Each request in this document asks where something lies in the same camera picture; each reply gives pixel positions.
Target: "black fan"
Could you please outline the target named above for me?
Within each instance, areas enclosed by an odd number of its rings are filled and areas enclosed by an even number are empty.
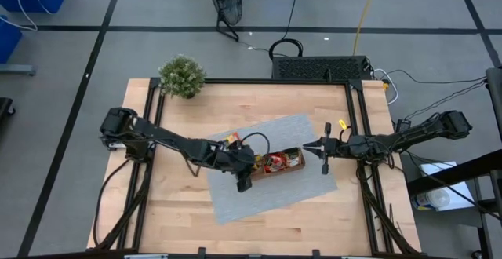
[[[242,0],[213,0],[213,4],[218,11],[216,30],[238,41],[238,35],[231,26],[236,25],[242,18]],[[220,22],[228,27],[233,36],[220,30]]]

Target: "gray mat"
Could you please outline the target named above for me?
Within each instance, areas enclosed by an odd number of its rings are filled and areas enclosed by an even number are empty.
[[[210,139],[223,140],[235,131],[240,137],[256,131],[265,134],[271,142],[271,152],[301,147],[302,144],[319,138],[307,115],[291,115],[216,134]],[[246,142],[256,154],[267,151],[267,144],[261,136],[252,136]],[[336,190],[332,173],[329,172],[327,176],[321,174],[322,161],[310,152],[304,150],[303,153],[305,167],[302,170],[254,181],[253,187],[243,193],[237,191],[235,176],[208,171],[209,190],[218,224],[226,224]]]

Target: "concrete floor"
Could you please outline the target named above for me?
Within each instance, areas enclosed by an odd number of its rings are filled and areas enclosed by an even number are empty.
[[[280,27],[287,25],[292,1],[243,0],[238,25],[249,32],[240,34],[242,41],[267,48],[281,38],[284,28]],[[376,29],[361,35],[358,54],[368,56],[375,68],[403,69],[426,81],[481,77],[485,69],[497,64],[487,51],[486,39],[502,52],[501,0],[472,1],[488,30],[479,30],[464,0],[373,0],[364,27]],[[0,97],[12,97],[17,108],[7,127],[2,127],[0,140],[0,257],[17,255],[86,66],[93,73],[30,255],[85,249],[107,164],[107,152],[97,140],[98,129],[108,108],[121,104],[129,78],[157,76],[157,67],[178,53],[194,57],[211,78],[271,77],[266,53],[248,50],[213,31],[216,12],[210,0],[118,0],[109,23],[112,31],[101,32],[105,36],[99,56],[95,65],[88,65],[109,2],[66,0],[58,14],[31,15],[42,31],[24,32],[9,62],[33,64],[38,74],[0,76]],[[297,0],[292,27],[356,27],[364,2]],[[27,23],[22,15],[2,8],[0,14]],[[145,28],[124,31],[133,27]],[[153,32],[147,27],[176,28]],[[185,27],[202,28],[189,32]],[[279,27],[280,32],[263,32],[258,27]],[[311,31],[289,33],[290,38],[302,41],[305,56],[351,54],[353,31]],[[287,46],[276,51],[295,55]],[[394,120],[469,86],[420,85],[399,73],[392,78],[399,89],[399,99],[390,106]],[[437,111],[464,112],[474,127],[471,135],[455,142],[433,140],[411,151],[463,162],[499,149],[490,103],[488,93],[480,88],[443,104]],[[431,114],[419,115],[413,122]],[[479,248],[475,228],[444,222],[437,213],[415,216],[425,252],[469,258]],[[500,225],[489,221],[494,227],[493,242],[500,241]],[[502,256],[500,246],[495,247],[496,255]]]

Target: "potted plant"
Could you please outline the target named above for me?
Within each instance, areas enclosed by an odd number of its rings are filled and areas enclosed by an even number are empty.
[[[202,67],[190,57],[178,55],[166,61],[160,67],[160,86],[162,93],[171,97],[179,96],[190,99],[201,92],[206,73]]]

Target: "white cable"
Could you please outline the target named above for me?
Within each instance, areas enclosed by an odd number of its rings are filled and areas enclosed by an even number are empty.
[[[24,8],[23,8],[23,5],[21,5],[21,0],[17,0],[17,4],[19,4],[19,7],[21,8],[21,11],[23,11],[23,14],[24,16],[30,21],[30,23],[33,25],[33,27],[23,27],[23,26],[20,26],[18,24],[15,24],[15,23],[12,23],[12,22],[9,22],[8,20],[2,18],[0,16],[0,20],[3,20],[4,22],[6,22],[7,24],[10,24],[10,25],[13,25],[14,27],[18,27],[20,29],[25,29],[25,30],[29,30],[29,31],[38,31],[38,26],[35,24],[35,22],[33,20],[31,20],[31,18],[26,14],[26,12],[24,11]],[[42,5],[42,3],[40,2],[40,5],[42,6],[42,8],[47,12],[49,13],[49,11],[47,11],[47,9],[44,7],[44,5]]]
[[[52,15],[52,13],[49,12],[49,10],[42,4],[42,1],[38,0],[38,4],[40,4],[40,6],[42,7],[42,9],[44,9],[44,11],[46,13],[48,13],[49,15]]]
[[[392,78],[391,78],[389,75],[387,75],[387,72],[386,72],[386,71],[384,71],[384,70],[382,70],[382,69],[376,69],[376,70],[373,70],[373,72],[375,72],[375,71],[381,71],[381,72],[383,72],[383,73],[384,73],[384,76],[383,76],[382,78],[387,77],[387,78],[389,79],[389,82],[391,83],[392,88],[394,88],[394,91],[395,91],[395,96],[394,96],[394,98],[392,98],[392,100],[391,100],[390,102],[387,102],[387,105],[390,105],[390,104],[394,103],[394,102],[398,99],[398,97],[399,97],[399,93],[398,93],[398,89],[395,87],[394,82],[392,82]]]

